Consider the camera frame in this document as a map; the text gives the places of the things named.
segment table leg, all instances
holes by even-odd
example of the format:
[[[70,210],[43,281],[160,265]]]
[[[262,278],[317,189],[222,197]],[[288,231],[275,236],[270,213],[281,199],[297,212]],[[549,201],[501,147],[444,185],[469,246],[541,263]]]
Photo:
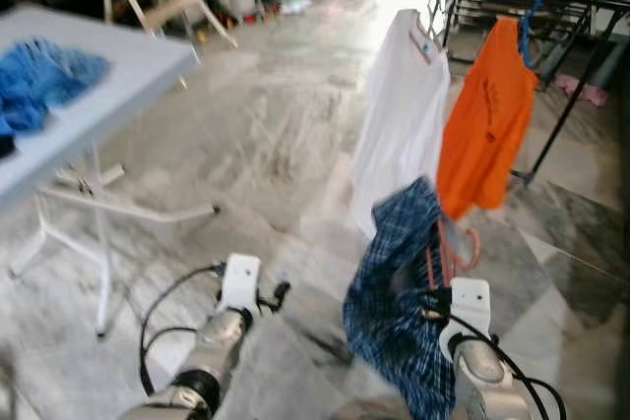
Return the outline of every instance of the table leg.
[[[9,266],[9,277],[12,279],[20,278],[24,273],[37,266],[43,261],[42,258],[37,259],[35,255],[41,250],[46,242],[46,207],[43,197],[39,194],[35,195],[35,207],[37,209],[37,219],[39,220],[39,228],[37,233],[27,242],[15,260]]]
[[[134,10],[136,17],[138,17],[138,21],[140,22],[140,25],[142,25],[142,28],[145,29],[145,31],[148,34],[150,34],[152,37],[156,37],[156,33],[151,29],[151,27],[147,23],[147,18],[145,17],[145,13],[143,12],[142,7],[140,7],[138,0],[127,0],[127,2],[129,2],[129,5],[131,5],[131,8]]]
[[[124,175],[125,168],[122,164],[118,162],[110,168],[102,171],[102,173],[100,174],[100,182],[103,186],[108,186],[109,184],[112,184]],[[80,191],[83,191],[83,186],[87,184],[85,182],[84,175],[82,175],[80,171],[77,171],[75,169],[64,169],[63,171],[59,171],[55,176],[55,182],[63,184],[67,187],[79,189]]]
[[[225,31],[225,29],[223,28],[223,25],[221,25],[221,22],[219,22],[217,17],[215,17],[215,14],[213,14],[213,12],[208,8],[208,5],[206,5],[206,2],[204,2],[204,0],[197,0],[197,1],[198,1],[199,8],[202,10],[204,15],[206,16],[206,19],[208,19],[208,22],[210,22],[210,24],[215,28],[215,30],[224,39],[226,39],[229,44],[231,44],[234,48],[238,48],[238,43],[236,42],[234,37],[231,34],[229,34],[227,31]]]
[[[94,196],[98,198],[103,193],[102,173],[100,171],[100,159],[95,143],[92,143],[92,185]],[[109,296],[111,295],[111,249],[109,247],[107,214],[103,209],[94,208],[96,220],[96,231],[102,255],[100,257],[100,294],[98,299],[98,310],[96,311],[96,336],[105,335],[105,325],[107,322],[107,307]]]
[[[93,145],[90,152],[92,155],[89,157],[89,161],[93,163],[93,166],[100,170],[100,162],[98,157],[98,149]],[[126,201],[114,194],[107,192],[103,189],[106,185],[105,179],[107,178],[107,172],[97,172],[94,177],[90,179],[88,183],[90,188],[89,193],[79,193],[73,190],[61,189],[59,187],[45,187],[41,189],[41,192],[46,196],[62,199],[66,202],[70,202],[82,207],[90,209],[100,209],[105,212],[116,213],[119,215],[127,215],[135,217],[141,220],[152,221],[155,223],[173,224],[193,218],[199,218],[202,216],[210,216],[218,214],[221,209],[214,204],[204,204],[185,210],[172,210],[172,211],[159,211],[152,210],[145,207],[138,206],[133,202]]]
[[[111,11],[111,0],[102,0],[102,9],[103,16],[106,24],[111,24],[112,21],[112,11]]]

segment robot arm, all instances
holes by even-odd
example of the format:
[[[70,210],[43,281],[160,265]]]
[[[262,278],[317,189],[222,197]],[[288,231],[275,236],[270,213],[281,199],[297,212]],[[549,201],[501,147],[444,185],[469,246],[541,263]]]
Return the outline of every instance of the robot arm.
[[[489,338],[490,287],[485,280],[454,277],[450,314]],[[530,409],[516,389],[512,372],[488,344],[451,319],[440,333],[442,354],[453,363],[456,409],[470,420],[531,420]]]
[[[261,304],[278,310],[288,283],[275,291],[276,301],[258,297],[260,260],[243,255],[228,259],[218,314],[198,332],[195,347],[169,386],[130,410],[122,420],[209,420],[229,387],[231,372]],[[490,293],[486,281],[455,277],[446,301],[451,315],[488,333]],[[444,356],[455,371],[456,411],[469,420],[531,420],[530,409],[515,387],[511,370],[485,342],[453,319],[440,335]]]
[[[122,420],[208,420],[229,388],[243,338],[252,314],[267,306],[278,310],[290,286],[278,286],[270,302],[258,297],[260,260],[231,255],[227,260],[217,314],[197,332],[195,347],[171,383],[127,412]]]

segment folded clothes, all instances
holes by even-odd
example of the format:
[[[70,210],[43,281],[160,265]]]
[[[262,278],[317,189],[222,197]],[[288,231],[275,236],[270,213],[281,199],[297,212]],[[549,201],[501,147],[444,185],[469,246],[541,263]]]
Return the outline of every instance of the folded clothes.
[[[45,38],[16,44],[0,58],[0,137],[41,130],[49,107],[65,105],[107,69],[103,58]]]

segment blue hanger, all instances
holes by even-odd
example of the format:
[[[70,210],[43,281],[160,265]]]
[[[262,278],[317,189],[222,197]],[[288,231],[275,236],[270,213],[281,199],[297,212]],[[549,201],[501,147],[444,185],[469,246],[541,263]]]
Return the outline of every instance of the blue hanger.
[[[519,49],[523,54],[523,62],[528,68],[532,68],[532,60],[530,58],[530,49],[528,48],[528,39],[530,33],[530,21],[536,11],[542,5],[543,0],[535,0],[532,8],[521,18],[519,24],[521,26],[521,40],[519,42]]]

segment clothes hanger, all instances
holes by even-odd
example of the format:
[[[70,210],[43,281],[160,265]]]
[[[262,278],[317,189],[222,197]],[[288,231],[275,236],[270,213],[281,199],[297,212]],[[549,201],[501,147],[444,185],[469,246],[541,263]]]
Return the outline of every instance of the clothes hanger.
[[[519,20],[519,28],[521,30],[521,36],[519,38],[519,50],[523,55],[523,62],[528,69],[532,68],[532,58],[530,56],[530,49],[528,48],[528,41],[530,35],[530,21],[534,17],[534,14],[542,6],[544,0],[535,0],[532,7],[528,12]]]
[[[430,0],[427,1],[427,4],[426,4],[426,7],[429,11],[429,26],[426,29],[426,31],[427,31],[427,36],[431,38],[433,43],[435,43],[435,46],[437,47],[438,51],[442,51],[442,49],[444,49],[442,45],[442,33],[444,33],[446,28],[443,28],[440,31],[436,31],[435,28],[433,27],[433,25],[435,25],[435,17],[437,15],[438,9],[441,10],[442,12],[448,12],[453,2],[455,2],[455,0],[447,0],[446,3],[444,4],[444,8],[442,8],[441,6],[441,3],[442,3],[441,0],[435,0],[435,2],[436,2],[436,5],[434,8],[431,7]]]
[[[440,262],[442,264],[442,279],[444,287],[451,286],[451,279],[457,276],[457,271],[462,270],[465,273],[474,270],[479,264],[481,259],[481,240],[476,230],[471,228],[466,230],[466,234],[472,239],[472,257],[467,263],[457,254],[453,246],[449,243],[447,231],[444,228],[444,221],[439,219],[437,221],[438,234],[440,236]],[[429,289],[434,290],[437,288],[435,278],[433,277],[433,258],[431,257],[431,250],[427,246],[426,250],[426,271],[429,279]]]
[[[420,21],[419,12],[415,11],[414,13],[415,15],[412,17],[411,25],[409,26],[409,39],[424,60],[431,64],[433,57],[442,51],[442,44],[435,34],[432,35],[430,33],[432,29],[427,30],[424,27]]]

